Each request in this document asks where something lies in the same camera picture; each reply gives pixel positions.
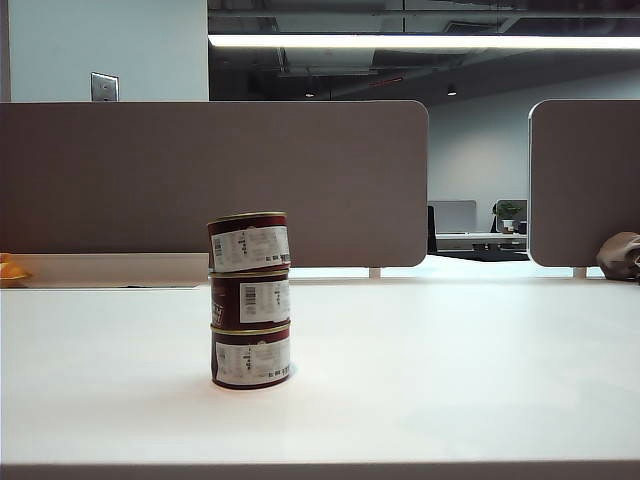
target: electrical outlet plate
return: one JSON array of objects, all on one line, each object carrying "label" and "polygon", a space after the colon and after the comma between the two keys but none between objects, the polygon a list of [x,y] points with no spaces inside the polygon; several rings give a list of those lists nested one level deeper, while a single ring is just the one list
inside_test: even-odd
[{"label": "electrical outlet plate", "polygon": [[119,100],[118,77],[91,72],[91,101],[117,102]]}]

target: can lid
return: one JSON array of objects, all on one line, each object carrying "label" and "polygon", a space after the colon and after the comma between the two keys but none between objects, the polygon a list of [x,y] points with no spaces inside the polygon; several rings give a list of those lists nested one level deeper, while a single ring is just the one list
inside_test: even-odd
[{"label": "can lid", "polygon": [[283,332],[290,326],[291,326],[291,322],[287,322],[286,325],[280,325],[278,327],[273,327],[273,328],[264,328],[261,330],[260,329],[258,330],[225,330],[223,328],[214,327],[213,324],[210,325],[211,330],[213,330],[214,333],[222,333],[223,335],[244,335],[244,336],[267,335],[269,333]]},{"label": "can lid", "polygon": [[236,215],[227,215],[225,217],[218,217],[215,220],[207,223],[211,225],[213,223],[228,222],[229,220],[238,220],[242,218],[259,218],[259,217],[286,217],[287,212],[249,212],[238,213]]},{"label": "can lid", "polygon": [[279,277],[287,275],[288,269],[273,270],[265,272],[211,272],[209,276],[211,278],[260,278],[260,277]]}]

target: can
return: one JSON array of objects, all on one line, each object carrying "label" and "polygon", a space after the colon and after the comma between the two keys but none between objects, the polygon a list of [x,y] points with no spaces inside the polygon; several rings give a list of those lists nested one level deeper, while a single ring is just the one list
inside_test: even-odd
[{"label": "can", "polygon": [[289,324],[263,330],[211,325],[213,383],[234,390],[271,387],[289,377]]},{"label": "can", "polygon": [[291,321],[289,270],[212,273],[212,325],[260,330]]},{"label": "can", "polygon": [[220,217],[207,229],[215,272],[281,270],[291,265],[285,212]]}]

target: bag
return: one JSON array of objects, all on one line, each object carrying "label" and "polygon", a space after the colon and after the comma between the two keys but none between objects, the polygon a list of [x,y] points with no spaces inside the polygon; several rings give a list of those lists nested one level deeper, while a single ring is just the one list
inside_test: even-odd
[{"label": "bag", "polygon": [[602,244],[596,257],[609,280],[633,280],[640,276],[640,234],[620,232]]}]

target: stacked cans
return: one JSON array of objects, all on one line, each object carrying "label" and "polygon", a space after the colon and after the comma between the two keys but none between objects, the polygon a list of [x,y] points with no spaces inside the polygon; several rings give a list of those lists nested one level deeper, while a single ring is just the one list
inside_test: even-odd
[{"label": "stacked cans", "polygon": [[213,271],[211,373],[237,390],[289,375],[289,241],[284,212],[221,217],[207,225]]}]

